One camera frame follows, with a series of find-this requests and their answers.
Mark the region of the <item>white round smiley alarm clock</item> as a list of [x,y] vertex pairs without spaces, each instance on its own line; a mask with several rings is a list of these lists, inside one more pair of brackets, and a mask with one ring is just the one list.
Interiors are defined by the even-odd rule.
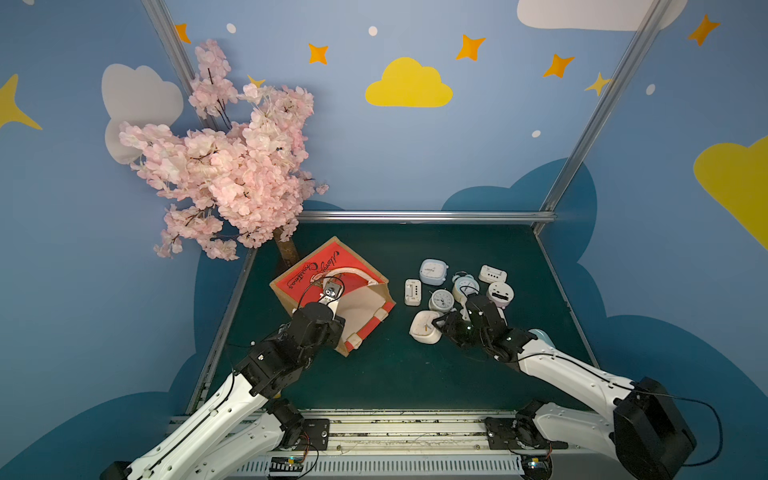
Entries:
[[488,285],[486,296],[498,307],[505,309],[514,299],[513,288],[502,281],[492,282]]

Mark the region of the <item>blue twin bell alarm clock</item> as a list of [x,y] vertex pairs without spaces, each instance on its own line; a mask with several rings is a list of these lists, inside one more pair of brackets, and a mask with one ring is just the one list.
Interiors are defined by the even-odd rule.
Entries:
[[464,305],[468,295],[480,293],[480,285],[473,275],[459,271],[452,277],[452,295],[456,302]]

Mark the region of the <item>white twin bell alarm clock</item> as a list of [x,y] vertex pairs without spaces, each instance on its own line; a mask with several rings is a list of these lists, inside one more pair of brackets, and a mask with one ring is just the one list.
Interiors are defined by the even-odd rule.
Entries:
[[432,311],[448,313],[454,309],[455,298],[446,289],[438,289],[431,293],[428,307]]

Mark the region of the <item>white box clock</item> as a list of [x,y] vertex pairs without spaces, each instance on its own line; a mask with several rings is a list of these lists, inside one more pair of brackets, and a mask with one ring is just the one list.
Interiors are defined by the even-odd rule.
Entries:
[[506,271],[484,264],[481,266],[478,279],[484,283],[492,284],[496,282],[505,283],[508,278]]

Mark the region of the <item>cream square analog clock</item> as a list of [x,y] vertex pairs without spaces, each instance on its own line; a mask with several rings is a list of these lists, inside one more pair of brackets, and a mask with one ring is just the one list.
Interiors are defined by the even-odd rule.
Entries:
[[442,312],[423,310],[418,312],[409,328],[409,335],[419,343],[436,344],[442,337],[442,332],[433,325],[433,321],[443,316]]

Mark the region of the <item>small white rectangular clock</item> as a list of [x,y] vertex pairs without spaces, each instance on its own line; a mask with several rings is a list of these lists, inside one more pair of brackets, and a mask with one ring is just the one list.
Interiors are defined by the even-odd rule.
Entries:
[[404,303],[418,307],[422,301],[422,282],[418,279],[406,279],[404,284]]

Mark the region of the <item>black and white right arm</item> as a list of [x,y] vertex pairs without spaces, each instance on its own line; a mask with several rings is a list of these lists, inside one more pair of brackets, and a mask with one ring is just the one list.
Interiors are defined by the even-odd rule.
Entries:
[[541,330],[507,323],[492,300],[469,295],[462,311],[431,321],[460,347],[479,347],[493,360],[542,380],[585,405],[584,410],[533,401],[507,430],[508,449],[550,451],[576,446],[609,457],[636,479],[672,479],[697,441],[664,386],[633,381],[591,366],[560,350]]

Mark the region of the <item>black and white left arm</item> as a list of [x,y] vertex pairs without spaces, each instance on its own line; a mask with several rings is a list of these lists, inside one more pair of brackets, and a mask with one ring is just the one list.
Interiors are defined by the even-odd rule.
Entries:
[[306,445],[304,418],[276,395],[296,382],[324,347],[336,347],[345,320],[338,302],[312,302],[278,332],[250,347],[213,396],[165,440],[102,479],[224,479],[249,459]]

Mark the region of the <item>brown artificial tree trunk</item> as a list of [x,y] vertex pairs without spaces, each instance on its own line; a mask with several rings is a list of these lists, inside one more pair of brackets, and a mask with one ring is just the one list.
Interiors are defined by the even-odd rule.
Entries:
[[300,256],[295,243],[291,237],[284,233],[282,227],[274,230],[273,240],[277,245],[281,258],[281,265],[284,269],[289,269],[299,262]]

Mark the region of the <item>small green circuit board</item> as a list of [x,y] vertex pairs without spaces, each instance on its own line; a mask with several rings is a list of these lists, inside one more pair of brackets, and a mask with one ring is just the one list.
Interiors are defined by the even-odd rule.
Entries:
[[305,471],[305,461],[298,456],[273,456],[269,459],[267,475],[300,476]]

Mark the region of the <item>horizontal aluminium frame rail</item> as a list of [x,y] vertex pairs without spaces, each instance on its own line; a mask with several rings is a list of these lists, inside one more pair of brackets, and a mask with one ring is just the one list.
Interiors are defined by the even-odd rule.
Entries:
[[304,223],[369,224],[548,224],[556,220],[552,212],[491,211],[305,211],[298,219]]

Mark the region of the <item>front aluminium mounting rail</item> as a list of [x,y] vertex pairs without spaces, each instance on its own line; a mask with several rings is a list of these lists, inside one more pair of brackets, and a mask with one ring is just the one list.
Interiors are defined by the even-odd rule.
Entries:
[[[584,448],[491,450],[483,420],[504,411],[308,410],[330,420],[328,449],[286,447],[249,459],[224,479],[628,479],[617,461]],[[267,475],[273,456],[305,461],[300,476]]]

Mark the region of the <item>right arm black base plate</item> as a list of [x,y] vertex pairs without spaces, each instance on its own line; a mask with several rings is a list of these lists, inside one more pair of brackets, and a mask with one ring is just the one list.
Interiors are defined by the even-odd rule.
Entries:
[[546,439],[528,417],[486,417],[483,423],[491,450],[548,450],[550,447],[566,450],[569,447],[567,442]]

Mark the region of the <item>right aluminium frame post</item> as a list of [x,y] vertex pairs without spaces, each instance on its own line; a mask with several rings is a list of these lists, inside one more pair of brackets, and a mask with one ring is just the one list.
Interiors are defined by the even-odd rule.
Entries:
[[645,16],[640,21],[634,36],[613,73],[612,81],[600,96],[595,110],[590,116],[574,149],[568,156],[539,209],[540,219],[532,224],[532,231],[536,237],[540,236],[548,223],[553,223],[556,220],[557,206],[573,182],[578,170],[583,165],[588,153],[594,146],[653,42],[662,30],[664,17],[672,4],[672,0],[655,0],[650,3]]

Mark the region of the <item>left aluminium frame post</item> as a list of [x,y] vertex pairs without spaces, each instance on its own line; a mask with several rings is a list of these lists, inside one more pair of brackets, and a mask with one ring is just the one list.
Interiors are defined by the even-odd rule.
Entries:
[[163,0],[142,0],[141,3],[178,77],[183,96],[188,99],[192,94],[191,81],[195,72],[168,7]]

